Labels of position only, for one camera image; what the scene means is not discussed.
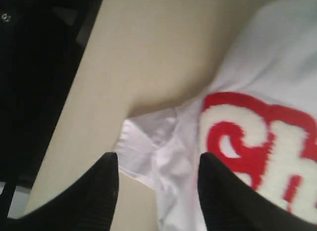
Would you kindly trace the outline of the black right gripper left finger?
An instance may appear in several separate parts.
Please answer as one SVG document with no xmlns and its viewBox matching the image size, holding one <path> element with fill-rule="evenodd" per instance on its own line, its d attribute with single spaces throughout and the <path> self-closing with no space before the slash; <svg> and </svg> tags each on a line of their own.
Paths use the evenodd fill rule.
<svg viewBox="0 0 317 231">
<path fill-rule="evenodd" d="M 77 181 L 33 212 L 7 219 L 2 231 L 108 231 L 119 191 L 117 154 L 103 154 Z"/>
</svg>

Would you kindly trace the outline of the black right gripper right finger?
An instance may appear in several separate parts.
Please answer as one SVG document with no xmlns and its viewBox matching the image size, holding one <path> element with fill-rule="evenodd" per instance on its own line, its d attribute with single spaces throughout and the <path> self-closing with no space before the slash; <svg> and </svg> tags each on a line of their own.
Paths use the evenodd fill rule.
<svg viewBox="0 0 317 231">
<path fill-rule="evenodd" d="M 278 208 L 212 153 L 200 156 L 198 193 L 209 231 L 308 231 L 309 223 Z"/>
</svg>

